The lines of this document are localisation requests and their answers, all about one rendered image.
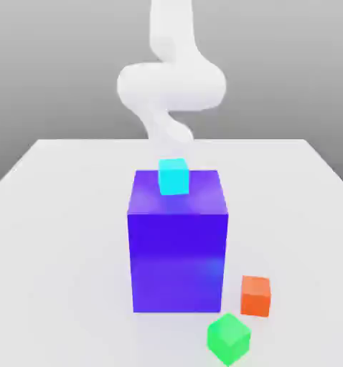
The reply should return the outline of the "small cyan cube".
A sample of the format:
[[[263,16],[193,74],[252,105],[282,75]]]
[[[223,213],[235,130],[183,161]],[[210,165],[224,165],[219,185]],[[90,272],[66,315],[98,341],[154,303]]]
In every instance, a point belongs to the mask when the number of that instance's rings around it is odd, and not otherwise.
[[[161,195],[185,195],[189,193],[189,169],[183,158],[159,161],[158,183]]]

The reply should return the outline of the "small green cube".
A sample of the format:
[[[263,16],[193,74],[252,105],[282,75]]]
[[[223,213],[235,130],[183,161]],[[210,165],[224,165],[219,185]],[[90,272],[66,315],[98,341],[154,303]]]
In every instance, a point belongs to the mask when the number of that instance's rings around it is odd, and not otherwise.
[[[207,347],[225,365],[231,366],[250,348],[251,329],[231,313],[225,313],[207,328]]]

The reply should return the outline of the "small orange cube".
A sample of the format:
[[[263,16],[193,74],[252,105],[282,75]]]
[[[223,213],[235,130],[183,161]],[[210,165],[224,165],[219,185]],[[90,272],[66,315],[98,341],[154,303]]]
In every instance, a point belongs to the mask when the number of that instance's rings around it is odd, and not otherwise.
[[[271,283],[268,278],[243,275],[240,313],[262,318],[269,316]]]

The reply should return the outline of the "large purple box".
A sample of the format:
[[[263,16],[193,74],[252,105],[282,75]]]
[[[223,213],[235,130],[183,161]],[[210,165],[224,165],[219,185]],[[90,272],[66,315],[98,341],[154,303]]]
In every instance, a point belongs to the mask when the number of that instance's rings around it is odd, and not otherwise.
[[[127,212],[133,310],[218,313],[228,210],[217,171],[191,171],[187,195],[163,196],[137,171]]]

